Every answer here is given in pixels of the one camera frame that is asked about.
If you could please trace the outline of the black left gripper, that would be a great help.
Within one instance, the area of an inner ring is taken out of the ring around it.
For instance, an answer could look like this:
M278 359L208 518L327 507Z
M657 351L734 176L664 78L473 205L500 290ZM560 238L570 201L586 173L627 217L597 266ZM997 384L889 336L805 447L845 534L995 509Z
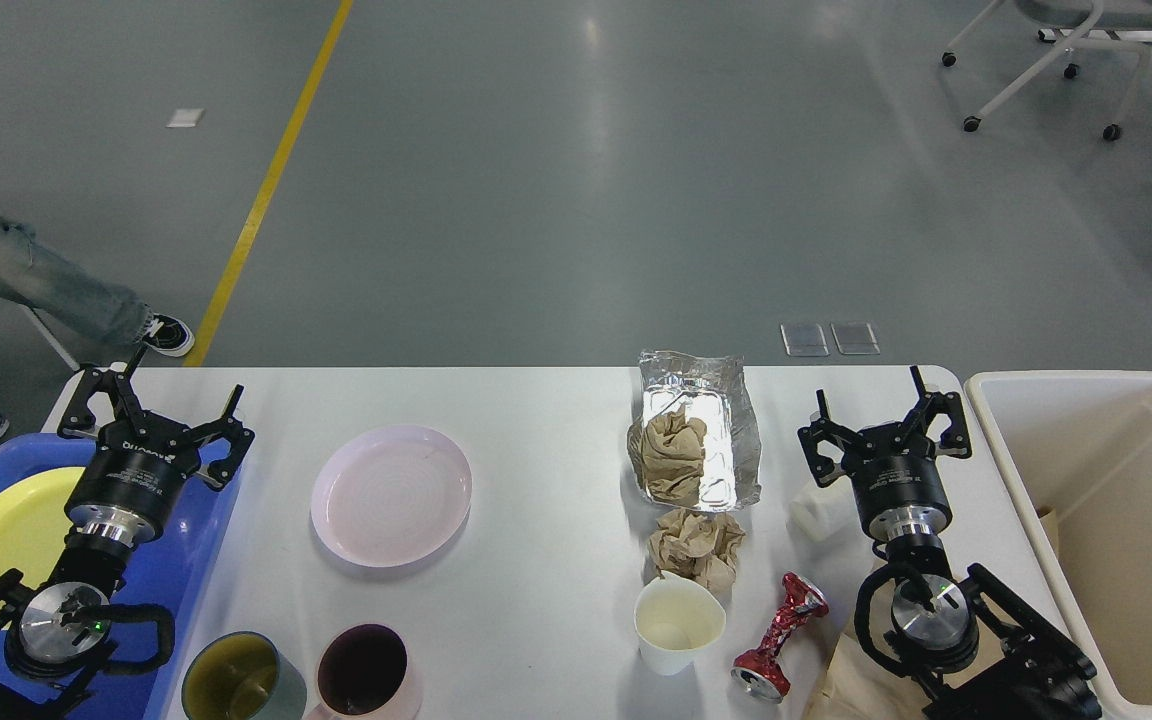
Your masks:
M134 370L147 346L134 351L122 370L86 366L58 423L58 437L94 439L94 455L65 503L65 514L81 535L100 536L124 546L156 541L182 495L185 482L200 478L221 492L236 479L255 441L236 414L244 392L234 386L215 420L184 427L177 420L147 420L132 389ZM113 420L97 427L92 397L108 397ZM223 456L204 461L200 450L223 442Z

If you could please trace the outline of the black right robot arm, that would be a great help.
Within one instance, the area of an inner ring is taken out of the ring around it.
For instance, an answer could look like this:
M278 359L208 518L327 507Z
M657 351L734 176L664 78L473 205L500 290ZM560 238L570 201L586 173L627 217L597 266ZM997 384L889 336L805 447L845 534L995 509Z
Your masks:
M852 615L861 651L914 680L929 719L1100 719L1082 647L986 566L952 574L941 533L954 511L937 462L972 456L972 441L958 393L910 373L916 401L901 420L846 427L818 389L817 414L797 430L814 484L850 483L879 560Z

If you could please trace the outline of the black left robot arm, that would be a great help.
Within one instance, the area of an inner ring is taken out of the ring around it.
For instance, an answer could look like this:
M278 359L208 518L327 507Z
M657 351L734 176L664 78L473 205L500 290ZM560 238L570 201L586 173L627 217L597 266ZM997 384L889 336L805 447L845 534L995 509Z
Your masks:
M214 420L188 425L141 404L123 367L79 370L58 438L88 448L65 500L61 548L41 582L0 574L0 719L65 719L97 676L142 676L168 665L179 605L123 602L132 556L177 538L179 502L200 480L223 492L238 478L253 430L238 419L243 386Z

